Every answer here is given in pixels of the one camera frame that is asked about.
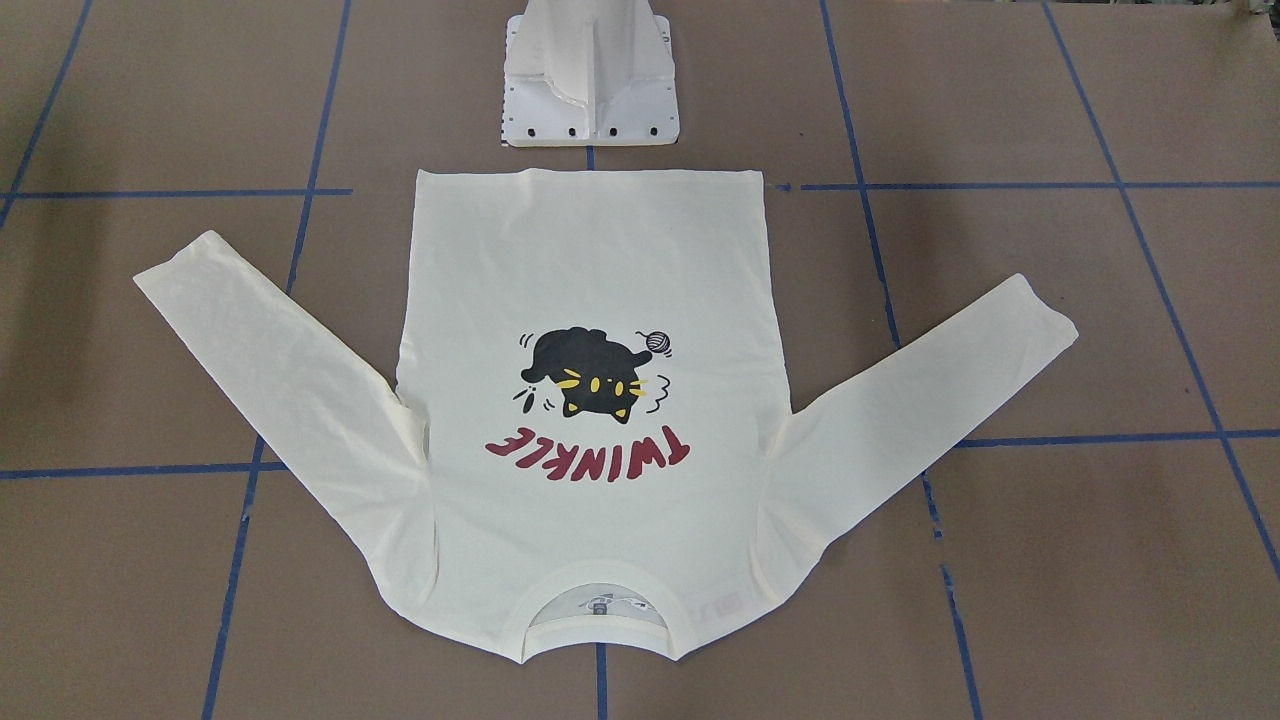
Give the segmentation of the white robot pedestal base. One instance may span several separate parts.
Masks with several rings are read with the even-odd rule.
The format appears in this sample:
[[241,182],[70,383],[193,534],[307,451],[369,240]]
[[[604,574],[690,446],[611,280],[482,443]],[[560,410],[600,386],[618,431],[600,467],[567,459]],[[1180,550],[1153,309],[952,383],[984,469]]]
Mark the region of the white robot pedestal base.
[[667,18],[648,1],[530,1],[506,24],[506,146],[676,143]]

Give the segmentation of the cream long-sleeve cat shirt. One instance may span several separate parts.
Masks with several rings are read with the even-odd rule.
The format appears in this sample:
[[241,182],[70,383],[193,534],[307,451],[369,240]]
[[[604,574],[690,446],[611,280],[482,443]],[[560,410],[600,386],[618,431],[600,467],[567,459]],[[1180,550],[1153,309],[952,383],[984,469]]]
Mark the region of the cream long-sleeve cat shirt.
[[412,624],[677,660],[1078,337],[1011,275],[791,406],[762,174],[420,172],[396,386],[209,231],[136,284]]

